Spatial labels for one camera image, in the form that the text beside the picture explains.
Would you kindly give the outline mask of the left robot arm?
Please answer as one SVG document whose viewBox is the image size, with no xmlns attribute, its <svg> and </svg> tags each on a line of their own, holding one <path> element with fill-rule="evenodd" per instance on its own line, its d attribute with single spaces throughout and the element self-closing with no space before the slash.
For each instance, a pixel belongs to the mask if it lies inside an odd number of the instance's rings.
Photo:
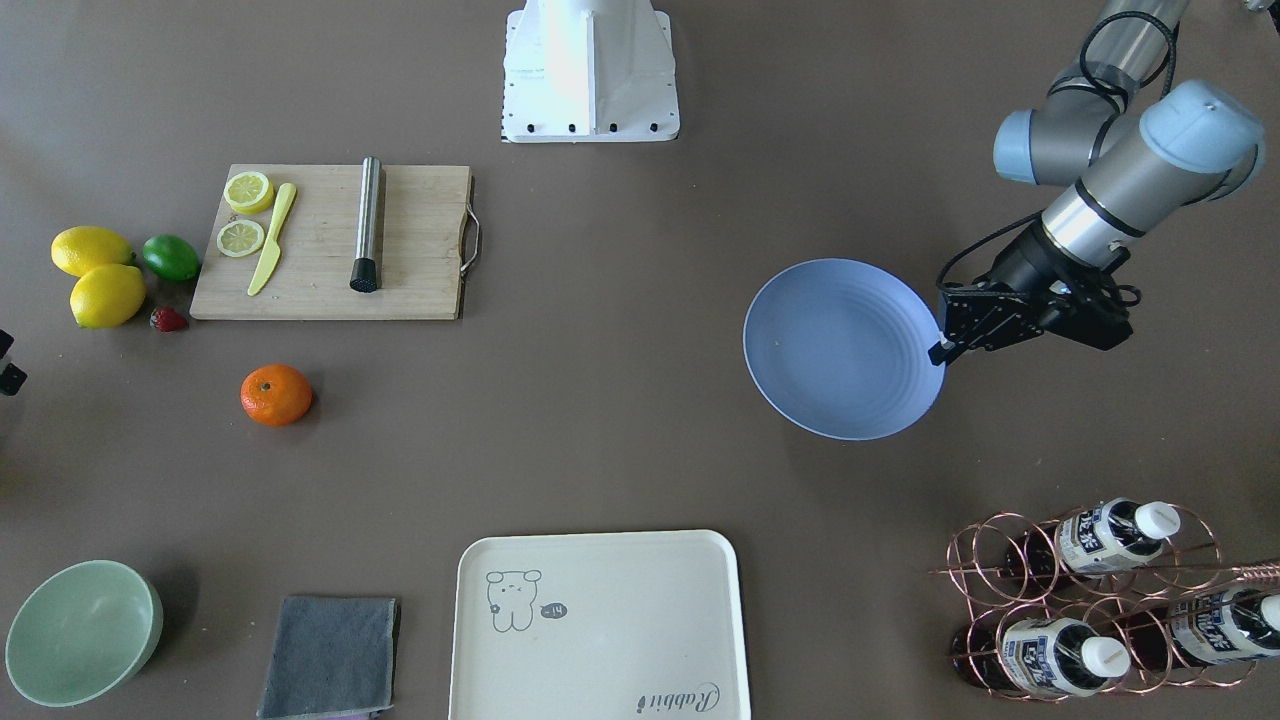
<svg viewBox="0 0 1280 720">
<path fill-rule="evenodd" d="M 1098 350 L 1132 336 L 1140 301 L 1115 272 L 1179 208 L 1248 184 L 1265 163 L 1261 120 L 1202 79 L 1176 82 L 1184 1 L 1110 1 L 1039 108 L 1005 118 L 1004 178 L 1060 186 L 1010 225 L 1012 242 L 969 283 L 943 275 L 936 365 L 1051 333 Z"/>
</svg>

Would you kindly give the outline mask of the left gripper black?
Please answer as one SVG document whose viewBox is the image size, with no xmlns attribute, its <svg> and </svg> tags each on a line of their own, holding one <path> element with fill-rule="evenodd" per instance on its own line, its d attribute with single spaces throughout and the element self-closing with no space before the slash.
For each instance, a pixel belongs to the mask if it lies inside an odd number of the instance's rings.
<svg viewBox="0 0 1280 720">
<path fill-rule="evenodd" d="M 987 273 L 968 284 L 946 279 L 966 255 L 1011 231 L 1018 236 Z M 1137 290 L 1114 279 L 1129 258 L 1128 249 L 1119 249 L 1102 266 L 1079 261 L 1039 222 L 1015 222 L 986 236 L 938 273 L 940 342 L 928 350 L 931 363 L 948 366 L 965 352 L 995 351 L 1043 333 L 1097 350 L 1116 347 L 1133 333 L 1129 310 Z"/>
</svg>

